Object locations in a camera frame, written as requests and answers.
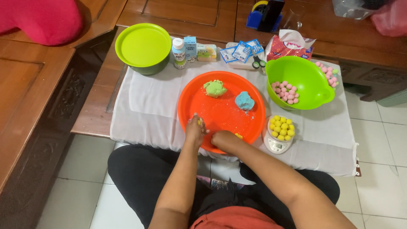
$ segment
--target white cloth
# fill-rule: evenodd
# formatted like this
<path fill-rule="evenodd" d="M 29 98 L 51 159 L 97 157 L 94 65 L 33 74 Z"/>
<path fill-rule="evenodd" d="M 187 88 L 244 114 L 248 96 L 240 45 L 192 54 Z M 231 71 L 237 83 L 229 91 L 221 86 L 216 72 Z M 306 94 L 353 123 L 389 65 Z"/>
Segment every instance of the white cloth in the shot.
<path fill-rule="evenodd" d="M 232 69 L 219 60 L 191 63 L 185 69 L 178 70 L 173 62 L 171 58 L 162 72 L 150 77 L 128 68 L 114 106 L 111 139 L 180 151 L 185 133 L 177 115 L 179 95 L 194 77 L 209 71 L 223 70 L 246 78 L 263 94 L 266 116 L 290 117 L 296 125 L 293 144 L 285 153 L 269 152 L 261 136 L 254 146 L 295 169 L 319 170 L 338 176 L 356 174 L 356 143 L 341 83 L 330 103 L 313 110 L 288 111 L 270 99 L 266 88 L 267 76 L 259 70 Z M 322 63 L 340 69 L 336 64 Z M 238 160 L 234 156 L 215 154 L 202 148 L 199 152 L 212 158 Z"/>

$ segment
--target green plastic container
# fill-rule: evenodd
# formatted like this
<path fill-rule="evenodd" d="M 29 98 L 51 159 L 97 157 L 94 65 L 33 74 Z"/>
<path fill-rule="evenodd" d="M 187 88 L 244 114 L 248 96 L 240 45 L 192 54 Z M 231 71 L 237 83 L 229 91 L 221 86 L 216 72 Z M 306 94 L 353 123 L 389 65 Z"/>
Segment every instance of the green plastic container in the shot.
<path fill-rule="evenodd" d="M 123 30 L 117 37 L 117 56 L 136 72 L 154 75 L 170 60 L 171 37 L 162 27 L 140 23 Z"/>
<path fill-rule="evenodd" d="M 325 74 L 314 63 L 301 57 L 285 56 L 266 63 L 267 92 L 274 103 L 287 110 L 311 110 L 329 103 L 335 92 Z M 287 81 L 297 87 L 299 102 L 289 105 L 277 97 L 271 83 Z"/>

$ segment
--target black pants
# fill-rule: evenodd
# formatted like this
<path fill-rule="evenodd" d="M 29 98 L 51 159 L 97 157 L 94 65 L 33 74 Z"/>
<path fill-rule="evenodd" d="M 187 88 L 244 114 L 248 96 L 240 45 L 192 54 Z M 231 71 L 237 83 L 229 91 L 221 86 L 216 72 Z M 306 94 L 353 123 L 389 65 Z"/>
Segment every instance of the black pants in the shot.
<path fill-rule="evenodd" d="M 108 172 L 114 184 L 129 206 L 136 212 L 145 228 L 150 225 L 158 196 L 170 176 L 179 153 L 156 149 L 144 145 L 122 146 L 109 157 Z M 336 204 L 339 186 L 324 172 L 297 170 Z M 197 179 L 195 198 L 190 224 L 198 217 L 228 206 L 244 206 L 257 209 L 285 229 L 295 228 L 288 208 L 261 182 L 245 165 L 241 166 L 242 176 L 256 182 L 234 189 L 231 182 L 228 190 L 212 191 Z"/>

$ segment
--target green dough ball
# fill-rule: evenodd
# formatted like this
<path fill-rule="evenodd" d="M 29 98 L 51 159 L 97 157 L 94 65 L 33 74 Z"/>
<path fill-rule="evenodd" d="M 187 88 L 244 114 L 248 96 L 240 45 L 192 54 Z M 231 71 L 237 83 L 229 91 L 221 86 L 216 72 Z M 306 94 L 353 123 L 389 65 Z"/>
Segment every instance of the green dough ball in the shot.
<path fill-rule="evenodd" d="M 227 91 L 227 89 L 223 87 L 223 82 L 217 79 L 204 84 L 203 88 L 206 88 L 206 94 L 213 98 L 217 98 Z"/>

